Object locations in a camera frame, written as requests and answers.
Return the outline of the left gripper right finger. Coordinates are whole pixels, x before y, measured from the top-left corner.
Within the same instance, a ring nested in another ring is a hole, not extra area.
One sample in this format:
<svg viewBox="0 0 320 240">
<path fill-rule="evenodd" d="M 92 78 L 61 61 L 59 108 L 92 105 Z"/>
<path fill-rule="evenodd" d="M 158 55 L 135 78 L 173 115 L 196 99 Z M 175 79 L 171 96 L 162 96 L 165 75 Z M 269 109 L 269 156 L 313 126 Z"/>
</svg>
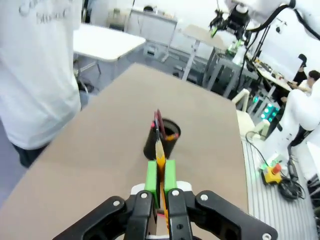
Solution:
<svg viewBox="0 0 320 240">
<path fill-rule="evenodd" d="M 190 188 L 180 188 L 176 180 L 174 160 L 167 160 L 165 163 L 164 193 L 171 240 L 192 240 L 192 223 L 220 240 L 278 238 L 276 229 L 242 211 L 213 191 L 203 190 L 194 194 Z"/>
</svg>

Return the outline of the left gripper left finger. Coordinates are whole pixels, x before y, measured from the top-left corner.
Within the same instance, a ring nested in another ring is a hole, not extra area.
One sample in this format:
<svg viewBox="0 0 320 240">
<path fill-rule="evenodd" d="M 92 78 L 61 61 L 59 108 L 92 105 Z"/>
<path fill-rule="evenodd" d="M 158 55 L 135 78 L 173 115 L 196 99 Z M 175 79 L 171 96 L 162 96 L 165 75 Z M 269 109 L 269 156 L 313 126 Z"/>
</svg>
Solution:
<svg viewBox="0 0 320 240">
<path fill-rule="evenodd" d="M 155 160 L 147 164 L 142 190 L 124 200 L 112 196 L 54 237 L 55 240 L 145 240 L 157 229 L 156 208 L 159 206 L 158 166 Z"/>
</svg>

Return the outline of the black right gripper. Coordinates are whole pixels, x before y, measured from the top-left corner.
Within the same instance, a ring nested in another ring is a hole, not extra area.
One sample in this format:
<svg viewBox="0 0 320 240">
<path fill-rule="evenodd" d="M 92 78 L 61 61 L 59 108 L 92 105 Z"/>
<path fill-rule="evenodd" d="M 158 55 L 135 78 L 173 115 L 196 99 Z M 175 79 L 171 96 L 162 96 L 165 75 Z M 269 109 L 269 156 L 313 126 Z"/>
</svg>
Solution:
<svg viewBox="0 0 320 240">
<path fill-rule="evenodd" d="M 216 17 L 214 24 L 210 25 L 210 37 L 213 38 L 217 31 L 218 26 L 224 26 L 225 20 L 223 15 L 227 12 L 221 9 L 215 10 Z M 226 19 L 227 28 L 235 32 L 244 31 L 250 22 L 249 9 L 241 4 L 236 4 L 230 11 L 228 18 Z"/>
</svg>

